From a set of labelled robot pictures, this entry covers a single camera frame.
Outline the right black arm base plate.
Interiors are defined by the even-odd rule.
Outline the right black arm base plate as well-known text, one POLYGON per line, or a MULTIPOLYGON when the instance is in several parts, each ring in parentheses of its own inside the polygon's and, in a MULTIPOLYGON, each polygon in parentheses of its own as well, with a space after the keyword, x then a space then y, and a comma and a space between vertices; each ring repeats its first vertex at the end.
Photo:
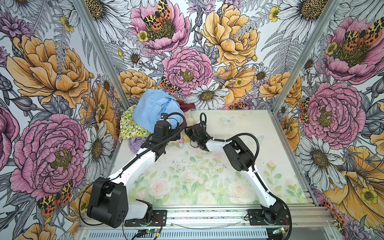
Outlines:
POLYGON ((247 209, 245 219, 249 221, 251 226, 286 226, 292 221, 287 210, 274 216, 262 209, 247 209))

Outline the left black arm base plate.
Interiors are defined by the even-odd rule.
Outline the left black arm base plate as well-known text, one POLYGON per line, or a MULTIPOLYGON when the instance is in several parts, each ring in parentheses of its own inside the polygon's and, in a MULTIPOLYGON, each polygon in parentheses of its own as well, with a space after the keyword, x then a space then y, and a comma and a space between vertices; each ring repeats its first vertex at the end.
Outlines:
POLYGON ((125 227, 165 227, 167 223, 167 210, 152 210, 143 219, 125 220, 125 227))

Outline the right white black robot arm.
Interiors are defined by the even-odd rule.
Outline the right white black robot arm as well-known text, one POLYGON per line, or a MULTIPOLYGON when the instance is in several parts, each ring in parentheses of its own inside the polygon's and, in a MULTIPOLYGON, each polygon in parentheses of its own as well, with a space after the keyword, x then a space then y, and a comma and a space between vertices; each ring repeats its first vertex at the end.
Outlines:
POLYGON ((253 217, 268 225, 276 225, 282 220, 287 225, 292 223, 288 205, 274 195, 263 180, 256 167, 260 152, 258 139, 249 133, 240 133, 229 139, 217 139, 210 136, 204 124, 195 124, 185 129, 185 133, 206 152, 224 152, 231 166, 243 174, 254 188, 262 211, 253 217))

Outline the light blue cloth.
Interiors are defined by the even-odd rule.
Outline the light blue cloth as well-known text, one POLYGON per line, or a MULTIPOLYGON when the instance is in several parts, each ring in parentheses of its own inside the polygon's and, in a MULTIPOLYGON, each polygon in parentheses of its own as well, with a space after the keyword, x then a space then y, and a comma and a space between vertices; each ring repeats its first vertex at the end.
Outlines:
POLYGON ((162 90, 147 89, 134 109, 134 121, 149 133, 154 132, 161 114, 179 113, 184 116, 177 100, 162 90))

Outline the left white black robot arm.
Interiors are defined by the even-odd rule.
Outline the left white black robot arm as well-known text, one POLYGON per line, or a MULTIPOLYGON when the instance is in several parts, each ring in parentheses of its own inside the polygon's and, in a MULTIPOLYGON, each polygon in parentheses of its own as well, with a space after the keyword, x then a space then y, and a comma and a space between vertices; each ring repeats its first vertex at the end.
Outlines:
POLYGON ((185 126, 184 122, 172 129, 168 121, 158 121, 154 133, 146 138, 132 160, 106 179, 99 178, 93 183, 87 217, 112 228, 126 221, 150 223, 153 205, 143 200, 129 201, 129 191, 137 178, 166 153, 167 144, 180 138, 185 126))

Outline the maroon cloth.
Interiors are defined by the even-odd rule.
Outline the maroon cloth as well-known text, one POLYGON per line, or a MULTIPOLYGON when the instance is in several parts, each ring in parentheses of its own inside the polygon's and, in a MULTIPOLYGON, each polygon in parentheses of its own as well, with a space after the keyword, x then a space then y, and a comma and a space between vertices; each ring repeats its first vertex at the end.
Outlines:
POLYGON ((180 109, 185 113, 189 110, 194 110, 196 107, 194 104, 188 104, 183 100, 177 99, 177 103, 180 105, 180 109))

